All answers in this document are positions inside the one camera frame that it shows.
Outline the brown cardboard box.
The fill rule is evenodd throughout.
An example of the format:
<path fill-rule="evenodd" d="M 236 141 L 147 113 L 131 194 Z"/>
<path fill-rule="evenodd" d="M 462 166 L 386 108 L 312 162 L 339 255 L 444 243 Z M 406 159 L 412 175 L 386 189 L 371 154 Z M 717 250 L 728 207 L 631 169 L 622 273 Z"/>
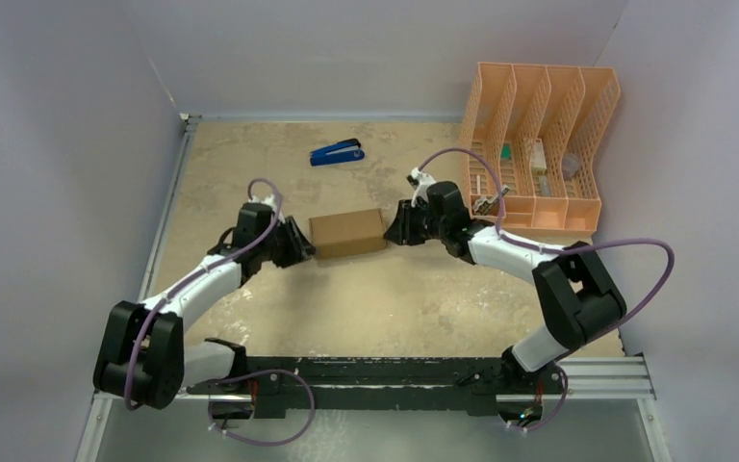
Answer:
<path fill-rule="evenodd" d="M 319 260 L 353 257 L 387 247 L 380 209 L 314 217 L 309 224 Z"/>

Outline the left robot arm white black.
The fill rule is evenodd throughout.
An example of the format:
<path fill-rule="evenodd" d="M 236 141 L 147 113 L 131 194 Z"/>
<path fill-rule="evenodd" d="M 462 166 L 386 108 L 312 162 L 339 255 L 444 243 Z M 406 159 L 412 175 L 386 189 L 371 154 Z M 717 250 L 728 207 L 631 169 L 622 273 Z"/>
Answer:
<path fill-rule="evenodd" d="M 131 410 L 163 409 L 189 387 L 213 382 L 226 394 L 247 384 L 244 346 L 209 338 L 187 346 L 185 335 L 216 303 L 242 288 L 263 264 L 285 269 L 317 253 L 292 217 L 248 202 L 200 263 L 169 288 L 110 311 L 92 384 Z"/>

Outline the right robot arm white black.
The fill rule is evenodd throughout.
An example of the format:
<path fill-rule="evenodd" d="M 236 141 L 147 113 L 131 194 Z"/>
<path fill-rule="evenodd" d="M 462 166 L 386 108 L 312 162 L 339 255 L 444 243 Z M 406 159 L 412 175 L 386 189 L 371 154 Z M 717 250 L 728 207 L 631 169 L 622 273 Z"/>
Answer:
<path fill-rule="evenodd" d="M 429 240 L 470 265 L 502 270 L 532 285 L 543 323 L 501 356 L 501 377 L 511 390 L 535 384 L 547 365 L 594 341 L 627 312 L 624 297 L 600 257 L 584 243 L 546 246 L 496 230 L 472 218 L 457 185 L 450 181 L 402 199 L 385 231 L 387 242 L 420 245 Z"/>

